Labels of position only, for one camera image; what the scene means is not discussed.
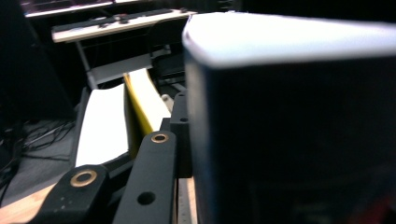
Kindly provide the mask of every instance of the wooden surface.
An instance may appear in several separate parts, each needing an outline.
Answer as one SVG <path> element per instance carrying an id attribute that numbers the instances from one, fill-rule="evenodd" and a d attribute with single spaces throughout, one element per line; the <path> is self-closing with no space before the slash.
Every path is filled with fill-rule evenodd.
<path id="1" fill-rule="evenodd" d="M 0 209 L 0 224 L 26 223 L 32 219 L 41 207 L 53 186 L 46 187 L 23 199 Z"/>
<path id="2" fill-rule="evenodd" d="M 119 32 L 147 27 L 160 20 L 188 17 L 195 13 L 196 12 L 193 11 L 181 12 L 180 10 L 174 9 L 173 12 L 170 13 L 132 19 L 129 20 L 129 22 L 126 24 L 119 24 L 118 22 L 113 22 L 104 28 L 99 28 L 96 25 L 85 28 L 73 29 L 69 31 L 52 33 L 52 40 L 55 43 L 73 42 L 82 39 L 94 38 L 101 35 L 111 35 Z"/>

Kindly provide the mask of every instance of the computer monitor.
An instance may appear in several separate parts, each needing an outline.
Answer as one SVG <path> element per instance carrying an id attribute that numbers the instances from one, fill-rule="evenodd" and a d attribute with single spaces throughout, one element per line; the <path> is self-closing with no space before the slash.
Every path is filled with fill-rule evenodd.
<path id="1" fill-rule="evenodd" d="M 20 0 L 26 17 L 58 15 L 112 5 L 114 0 Z"/>

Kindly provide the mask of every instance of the black chair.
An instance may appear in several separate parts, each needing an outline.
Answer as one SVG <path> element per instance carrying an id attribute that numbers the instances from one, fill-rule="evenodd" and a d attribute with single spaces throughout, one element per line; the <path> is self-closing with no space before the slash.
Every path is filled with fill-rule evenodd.
<path id="1" fill-rule="evenodd" d="M 184 58 L 181 36 L 188 17 L 165 19 L 156 22 L 148 30 L 148 52 L 152 68 L 151 78 L 161 94 L 161 86 L 169 85 L 169 80 L 184 81 Z M 168 53 L 156 56 L 154 52 L 165 49 Z"/>

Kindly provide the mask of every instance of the white desk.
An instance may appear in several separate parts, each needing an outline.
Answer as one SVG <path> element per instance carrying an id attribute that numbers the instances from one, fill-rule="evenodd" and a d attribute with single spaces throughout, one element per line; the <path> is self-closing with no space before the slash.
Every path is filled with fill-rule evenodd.
<path id="1" fill-rule="evenodd" d="M 187 11 L 182 13 L 180 10 L 174 9 L 170 13 L 132 19 L 129 20 L 129 22 L 126 24 L 114 22 L 110 23 L 107 27 L 104 28 L 99 28 L 98 26 L 90 26 L 69 31 L 52 33 L 52 40 L 55 43 L 76 43 L 79 56 L 84 64 L 84 68 L 87 73 L 89 85 L 91 89 L 95 90 L 98 89 L 97 84 L 122 77 L 122 74 L 124 72 L 130 72 L 140 68 L 150 68 L 150 57 L 148 54 L 144 54 L 121 62 L 107 64 L 97 68 L 91 68 L 85 56 L 84 49 L 81 46 L 80 40 L 95 38 L 102 35 L 113 35 L 120 32 L 144 28 L 156 23 L 157 21 L 172 18 L 189 17 L 190 15 L 195 13 L 196 12 L 193 11 Z M 160 50 L 157 53 L 158 55 L 162 55 L 165 54 L 166 51 Z"/>

